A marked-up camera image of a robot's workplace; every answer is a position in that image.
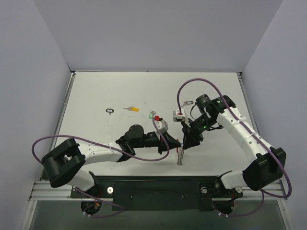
white wall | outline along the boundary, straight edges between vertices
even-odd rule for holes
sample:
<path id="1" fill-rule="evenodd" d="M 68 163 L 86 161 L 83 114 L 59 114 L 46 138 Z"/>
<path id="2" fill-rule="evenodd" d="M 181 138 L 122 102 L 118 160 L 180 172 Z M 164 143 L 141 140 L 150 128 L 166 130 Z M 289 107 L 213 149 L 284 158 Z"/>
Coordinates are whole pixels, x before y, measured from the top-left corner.
<path id="1" fill-rule="evenodd" d="M 307 1 L 284 0 L 243 71 L 262 136 L 287 153 L 293 185 L 288 205 L 296 229 L 306 229 Z"/>
<path id="2" fill-rule="evenodd" d="M 2 0 L 0 229 L 19 229 L 42 170 L 31 145 L 54 133 L 69 79 L 69 68 L 33 0 Z M 40 156 L 47 147 L 44 143 L 37 148 Z"/>
<path id="3" fill-rule="evenodd" d="M 72 70 L 242 71 L 282 0 L 35 0 Z"/>

metal frame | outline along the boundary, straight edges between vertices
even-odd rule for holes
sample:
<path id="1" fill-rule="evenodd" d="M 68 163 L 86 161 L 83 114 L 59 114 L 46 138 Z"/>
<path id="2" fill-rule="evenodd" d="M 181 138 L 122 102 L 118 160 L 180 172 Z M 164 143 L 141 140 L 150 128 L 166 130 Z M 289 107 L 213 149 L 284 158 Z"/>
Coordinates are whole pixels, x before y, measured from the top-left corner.
<path id="1" fill-rule="evenodd" d="M 71 74 L 71 79 L 70 79 L 69 85 L 67 87 L 63 108 L 62 108 L 61 114 L 59 116 L 59 120 L 58 120 L 58 123 L 57 123 L 55 134 L 59 133 L 76 73 L 77 72 L 73 72 Z M 250 105 L 248 103 L 246 92 L 245 92 L 245 89 L 244 89 L 244 86 L 243 86 L 241 74 L 238 73 L 237 75 L 238 75 L 238 80 L 239 80 L 239 83 L 240 83 L 240 86 L 241 86 L 241 89 L 242 89 L 242 93 L 243 93 L 243 96 L 244 96 L 244 99 L 245 99 L 245 102 L 246 102 L 246 105 L 247 105 L 247 108 L 248 108 L 248 112 L 249 112 L 249 115 L 250 115 L 250 118 L 251 118 L 252 126 L 258 132 L 257 125 L 256 125 L 256 122 L 255 122 L 253 113 L 250 109 Z M 52 150 L 55 147 L 56 141 L 57 141 L 57 139 L 54 138 L 52 143 L 51 143 L 50 150 Z M 276 181 L 276 182 L 266 186 L 264 189 L 269 190 L 270 192 L 272 192 L 274 194 L 284 195 L 284 188 L 283 188 L 283 183 L 282 183 L 281 180 Z M 244 196 L 240 200 L 261 200 L 261 198 L 262 198 L 260 191 L 253 191 L 248 187 L 243 187 L 242 190 L 243 190 Z M 22 222 L 21 229 L 22 230 L 29 230 L 30 229 L 32 219 L 33 219 L 33 216 L 34 216 L 34 211 L 35 211 L 35 208 L 36 208 L 38 201 L 52 201 L 52 200 L 54 200 L 54 201 L 76 201 L 76 200 L 89 201 L 89 200 L 92 200 L 92 199 L 88 199 L 88 198 L 86 198 L 86 199 L 84 199 L 84 198 L 82 198 L 82 199 L 81 198 L 80 199 L 76 199 L 76 198 L 72 199 L 70 197 L 70 195 L 71 195 L 71 186 L 70 185 L 65 185 L 65 186 L 62 186 L 60 188 L 52 188 L 48 181 L 35 181 L 31 195 L 30 195 L 30 198 L 29 198 L 28 205 L 26 207 L 26 213 L 24 215 L 24 220 Z M 217 200 L 225 200 L 225 199 L 228 200 L 228 198 L 213 198 L 212 200 L 217 201 Z M 265 195 L 265 199 L 266 200 L 277 200 L 285 228 L 287 230 L 294 229 L 291 218 L 290 218 L 290 212 L 289 212 L 289 208 L 288 208 L 286 200 L 275 198 L 275 197 L 272 197 L 272 196 L 269 196 L 269 195 Z"/>

white bolt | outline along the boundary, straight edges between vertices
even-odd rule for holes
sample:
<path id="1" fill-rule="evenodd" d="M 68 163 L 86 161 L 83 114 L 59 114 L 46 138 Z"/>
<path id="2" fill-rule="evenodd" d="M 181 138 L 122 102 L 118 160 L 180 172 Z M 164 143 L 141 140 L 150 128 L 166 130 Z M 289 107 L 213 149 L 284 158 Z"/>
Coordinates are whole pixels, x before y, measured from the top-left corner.
<path id="1" fill-rule="evenodd" d="M 201 193 L 207 193 L 208 192 L 208 190 L 206 189 L 206 187 L 201 187 Z"/>
<path id="2" fill-rule="evenodd" d="M 107 193 L 112 194 L 114 189 L 112 187 L 109 187 L 109 188 L 107 188 L 106 191 L 107 191 Z"/>
<path id="3" fill-rule="evenodd" d="M 241 188 L 241 187 L 236 188 L 236 191 L 237 191 L 238 193 L 241 193 L 241 192 L 242 192 L 242 188 Z"/>

yellow handle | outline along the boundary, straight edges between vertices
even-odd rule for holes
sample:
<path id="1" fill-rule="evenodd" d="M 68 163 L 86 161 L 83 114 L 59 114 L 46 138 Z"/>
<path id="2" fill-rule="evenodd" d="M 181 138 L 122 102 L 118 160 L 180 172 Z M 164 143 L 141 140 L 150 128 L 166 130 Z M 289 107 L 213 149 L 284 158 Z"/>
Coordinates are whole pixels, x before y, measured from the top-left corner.
<path id="1" fill-rule="evenodd" d="M 131 111 L 138 112 L 138 111 L 139 111 L 139 109 L 138 109 L 138 108 L 134 108 L 134 107 L 132 107 L 132 108 L 131 108 Z"/>

white table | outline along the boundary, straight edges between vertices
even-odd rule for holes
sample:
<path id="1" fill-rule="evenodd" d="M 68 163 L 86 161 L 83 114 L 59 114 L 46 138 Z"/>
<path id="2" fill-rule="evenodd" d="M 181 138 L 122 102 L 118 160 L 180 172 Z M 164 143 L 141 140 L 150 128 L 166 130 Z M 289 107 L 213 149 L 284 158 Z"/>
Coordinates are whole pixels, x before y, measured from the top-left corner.
<path id="1" fill-rule="evenodd" d="M 177 109 L 176 96 L 179 87 L 192 78 L 206 78 L 213 82 L 224 95 L 237 105 L 242 115 L 250 122 L 247 105 L 236 73 L 108 73 L 77 72 L 71 89 L 60 134 L 87 138 L 108 143 L 120 138 L 134 124 L 143 126 L 145 133 L 154 131 L 149 119 L 150 110 L 168 122 L 169 134 L 182 141 L 182 125 L 173 122 L 172 112 Z M 201 81 L 184 87 L 180 101 L 195 101 L 202 94 L 211 99 L 218 97 L 215 89 Z M 134 106 L 139 112 L 124 110 Z M 111 107 L 114 113 L 106 113 Z M 189 114 L 191 105 L 184 109 Z M 193 116 L 200 115 L 197 107 Z M 242 149 L 226 130 L 206 131 L 200 146 L 185 151 L 183 165 L 178 166 L 175 149 L 158 162 L 136 159 L 114 163 L 100 162 L 86 165 L 86 171 L 95 175 L 220 175 L 229 170 L 245 169 L 248 161 Z M 136 155 L 155 159 L 161 155 L 157 148 L 135 149 Z"/>

